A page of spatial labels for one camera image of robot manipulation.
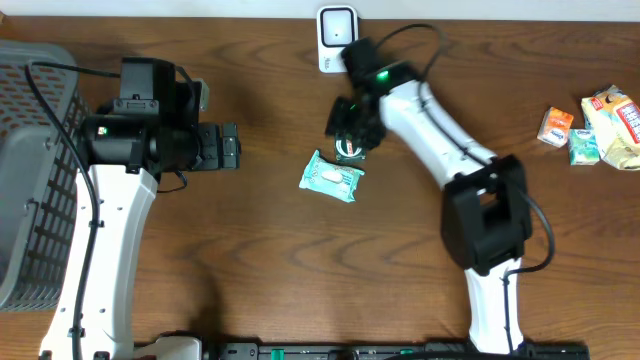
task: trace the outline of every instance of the orange box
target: orange box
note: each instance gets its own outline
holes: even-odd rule
[[[555,147],[563,147],[569,140],[569,129],[573,122],[573,115],[554,107],[544,115],[542,126],[538,132],[538,140]]]

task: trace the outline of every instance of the green led light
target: green led light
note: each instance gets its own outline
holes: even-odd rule
[[[385,70],[376,75],[378,81],[387,81],[389,80],[389,71]]]
[[[271,350],[271,360],[284,360],[284,350],[280,350],[280,349]]]

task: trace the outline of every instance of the small box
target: small box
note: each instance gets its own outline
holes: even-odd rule
[[[569,131],[569,162],[571,165],[593,165],[600,161],[596,134],[592,130]]]
[[[542,140],[555,147],[563,147],[569,139],[569,129],[573,122],[573,115],[554,107],[544,115],[542,126],[538,132],[538,140]]]

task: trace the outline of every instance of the white wall outlet device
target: white wall outlet device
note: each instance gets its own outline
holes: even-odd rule
[[[324,73],[347,70],[340,58],[345,46],[358,39],[358,14],[347,5],[324,6],[316,17],[318,28],[318,67]]]

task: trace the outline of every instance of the yellow snack bag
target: yellow snack bag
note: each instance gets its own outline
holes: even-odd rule
[[[640,109],[618,87],[582,99],[585,125],[595,131],[600,157],[620,170],[640,170]]]
[[[573,115],[554,107],[544,115],[542,126],[538,132],[538,140],[542,140],[556,147],[563,147],[569,139],[569,129],[573,122]]]

